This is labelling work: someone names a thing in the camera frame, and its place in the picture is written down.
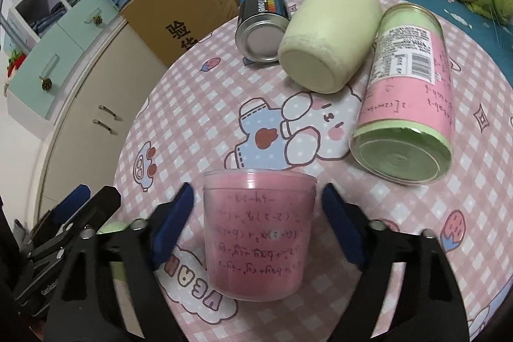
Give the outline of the pink paper-lined plastic cup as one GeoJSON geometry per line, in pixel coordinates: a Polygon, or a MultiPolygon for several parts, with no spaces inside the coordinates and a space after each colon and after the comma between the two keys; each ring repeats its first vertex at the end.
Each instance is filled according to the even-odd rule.
{"type": "Polygon", "coordinates": [[[303,281],[316,178],[294,171],[204,174],[204,244],[210,284],[232,299],[268,302],[303,281]]]}

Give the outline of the small light green cup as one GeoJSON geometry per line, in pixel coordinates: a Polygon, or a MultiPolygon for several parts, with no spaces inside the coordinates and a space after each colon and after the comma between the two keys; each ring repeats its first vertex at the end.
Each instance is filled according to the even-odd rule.
{"type": "Polygon", "coordinates": [[[122,232],[123,230],[125,230],[127,227],[127,224],[122,222],[122,221],[113,221],[113,222],[110,222],[104,226],[102,226],[99,230],[98,230],[98,234],[107,234],[107,233],[118,233],[118,232],[122,232]]]}

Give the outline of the cream yellow cup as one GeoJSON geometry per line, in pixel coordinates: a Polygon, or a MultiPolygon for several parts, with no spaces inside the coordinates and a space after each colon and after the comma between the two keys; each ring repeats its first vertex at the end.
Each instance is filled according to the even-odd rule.
{"type": "Polygon", "coordinates": [[[306,89],[337,93],[364,63],[382,16],[379,0],[304,0],[278,49],[282,69],[306,89]]]}

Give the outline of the cream low cabinet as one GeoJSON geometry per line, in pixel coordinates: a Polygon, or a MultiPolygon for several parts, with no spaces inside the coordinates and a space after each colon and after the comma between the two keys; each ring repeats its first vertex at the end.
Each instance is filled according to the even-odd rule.
{"type": "Polygon", "coordinates": [[[114,182],[123,144],[153,87],[167,70],[121,16],[86,54],[50,136],[28,210],[38,221],[76,186],[92,193],[114,182]]]}

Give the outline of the teal drawer unit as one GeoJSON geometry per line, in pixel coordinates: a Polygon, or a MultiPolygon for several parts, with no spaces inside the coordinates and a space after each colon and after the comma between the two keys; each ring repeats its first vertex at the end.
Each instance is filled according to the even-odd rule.
{"type": "Polygon", "coordinates": [[[34,46],[10,92],[45,118],[78,59],[116,15],[110,0],[80,0],[34,46]]]}

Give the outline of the pink checkered tablecloth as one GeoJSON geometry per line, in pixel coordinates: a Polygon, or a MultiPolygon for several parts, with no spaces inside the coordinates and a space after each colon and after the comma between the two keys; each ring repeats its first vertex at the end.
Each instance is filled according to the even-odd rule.
{"type": "MultiPolygon", "coordinates": [[[[460,29],[454,4],[439,18],[452,67],[454,162],[442,180],[404,187],[364,171],[327,137],[314,154],[287,156],[299,131],[325,133],[320,100],[278,66],[247,66],[235,22],[214,30],[155,82],[128,133],[115,184],[118,218],[146,217],[180,185],[202,187],[211,169],[232,168],[234,154],[267,168],[302,171],[332,183],[367,216],[405,233],[434,231],[457,277],[469,334],[488,336],[509,307],[512,289],[512,87],[479,42],[460,29]]],[[[158,270],[167,302],[191,341],[324,341],[357,284],[358,270],[325,217],[312,229],[303,285],[272,303],[216,293],[206,277],[201,201],[171,263],[158,270]]]]}

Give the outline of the red strawberry plush toy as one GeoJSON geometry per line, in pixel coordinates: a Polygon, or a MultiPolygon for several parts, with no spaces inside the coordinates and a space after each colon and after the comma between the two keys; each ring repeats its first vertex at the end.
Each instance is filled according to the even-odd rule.
{"type": "Polygon", "coordinates": [[[9,62],[7,66],[7,81],[4,84],[4,95],[7,96],[7,91],[10,87],[11,80],[16,75],[17,71],[23,64],[26,55],[23,51],[13,50],[9,57],[9,62]]]}

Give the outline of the tall pink green jar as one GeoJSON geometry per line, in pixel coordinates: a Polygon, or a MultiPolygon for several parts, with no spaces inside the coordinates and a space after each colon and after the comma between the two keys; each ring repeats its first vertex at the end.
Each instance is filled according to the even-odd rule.
{"type": "Polygon", "coordinates": [[[368,171],[423,185],[450,170],[455,132],[451,66],[442,26],[427,9],[383,14],[357,125],[349,142],[368,171]]]}

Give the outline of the brown cardboard box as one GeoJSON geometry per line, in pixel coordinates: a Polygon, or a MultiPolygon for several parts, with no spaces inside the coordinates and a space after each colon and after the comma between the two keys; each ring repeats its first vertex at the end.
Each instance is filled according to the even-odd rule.
{"type": "Polygon", "coordinates": [[[235,0],[130,0],[122,16],[167,66],[238,15],[235,0]]]}

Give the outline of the blue labelled metal can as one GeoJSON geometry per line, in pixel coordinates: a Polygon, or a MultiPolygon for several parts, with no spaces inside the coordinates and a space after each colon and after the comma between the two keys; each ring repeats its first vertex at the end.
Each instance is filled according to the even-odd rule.
{"type": "Polygon", "coordinates": [[[237,49],[252,62],[276,62],[290,19],[286,0],[240,0],[237,49]]]}

